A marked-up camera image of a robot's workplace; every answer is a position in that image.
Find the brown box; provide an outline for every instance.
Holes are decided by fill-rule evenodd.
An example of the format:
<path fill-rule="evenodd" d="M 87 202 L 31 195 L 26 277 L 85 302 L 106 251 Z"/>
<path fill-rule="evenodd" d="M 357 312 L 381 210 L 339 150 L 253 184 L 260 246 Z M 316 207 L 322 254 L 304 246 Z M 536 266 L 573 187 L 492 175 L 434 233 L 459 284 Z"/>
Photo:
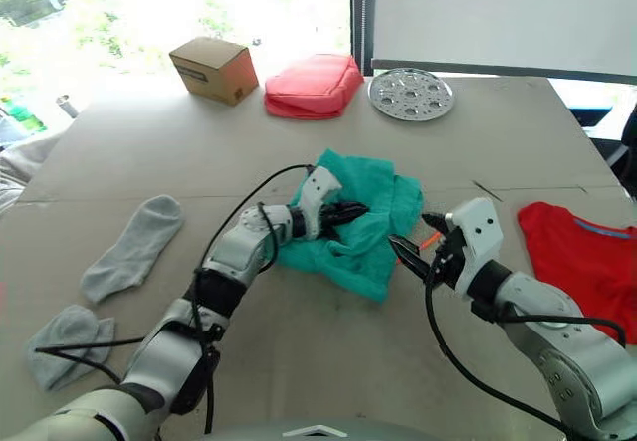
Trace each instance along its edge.
<path fill-rule="evenodd" d="M 190 93 L 234 106 L 259 85 L 245 46 L 199 37 L 170 52 Z"/>

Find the gray sock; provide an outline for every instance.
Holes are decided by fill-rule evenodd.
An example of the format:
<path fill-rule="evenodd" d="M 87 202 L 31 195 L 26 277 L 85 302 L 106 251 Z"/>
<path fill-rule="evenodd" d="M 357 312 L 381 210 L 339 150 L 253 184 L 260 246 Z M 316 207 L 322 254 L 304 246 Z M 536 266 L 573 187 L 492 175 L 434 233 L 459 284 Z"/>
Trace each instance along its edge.
<path fill-rule="evenodd" d="M 82 276 L 84 295 L 93 303 L 139 286 L 161 250 L 183 224 L 179 203 L 167 195 L 146 200 L 130 218 L 119 240 Z"/>
<path fill-rule="evenodd" d="M 27 366 L 42 389 L 56 391 L 93 368 L 35 353 L 35 348 L 57 344 L 105 343 L 113 340 L 115 320 L 98 320 L 93 312 L 78 305 L 66 307 L 27 342 Z M 110 348 L 75 349 L 67 354 L 98 363 L 108 358 Z"/>

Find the perforated metal tray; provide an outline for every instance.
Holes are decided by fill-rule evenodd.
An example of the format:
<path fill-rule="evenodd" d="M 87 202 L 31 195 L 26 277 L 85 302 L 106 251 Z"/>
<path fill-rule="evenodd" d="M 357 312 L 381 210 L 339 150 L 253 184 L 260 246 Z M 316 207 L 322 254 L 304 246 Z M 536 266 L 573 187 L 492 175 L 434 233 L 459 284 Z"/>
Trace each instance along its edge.
<path fill-rule="evenodd" d="M 447 83 L 413 68 L 398 68 L 376 76 L 369 85 L 369 99 L 381 112 L 413 121 L 440 117 L 454 102 Z"/>

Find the window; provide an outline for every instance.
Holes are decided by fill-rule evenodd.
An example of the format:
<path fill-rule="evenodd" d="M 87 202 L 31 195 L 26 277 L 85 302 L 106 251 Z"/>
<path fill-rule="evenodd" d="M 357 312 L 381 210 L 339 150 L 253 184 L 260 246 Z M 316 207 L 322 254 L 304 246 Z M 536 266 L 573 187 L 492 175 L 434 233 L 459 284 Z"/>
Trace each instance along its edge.
<path fill-rule="evenodd" d="M 199 35 L 250 47 L 260 75 L 313 53 L 350 53 L 350 0 L 0 0 L 0 93 L 83 106 L 112 75 L 174 74 Z"/>

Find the green towel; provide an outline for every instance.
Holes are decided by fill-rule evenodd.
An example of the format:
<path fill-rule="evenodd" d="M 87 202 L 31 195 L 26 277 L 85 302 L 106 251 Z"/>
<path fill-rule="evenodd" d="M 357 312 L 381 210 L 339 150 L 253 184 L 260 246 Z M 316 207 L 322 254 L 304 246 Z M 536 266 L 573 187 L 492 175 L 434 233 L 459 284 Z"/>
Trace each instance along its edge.
<path fill-rule="evenodd" d="M 423 205 L 420 183 L 396 175 L 387 160 L 341 156 L 330 149 L 317 165 L 327 168 L 342 185 L 330 202 L 362 202 L 369 212 L 336 227 L 340 241 L 293 241 L 281 248 L 278 262 L 324 273 L 340 286 L 382 302 L 396 264 L 387 236 L 411 232 Z M 298 201 L 299 192 L 292 205 Z"/>

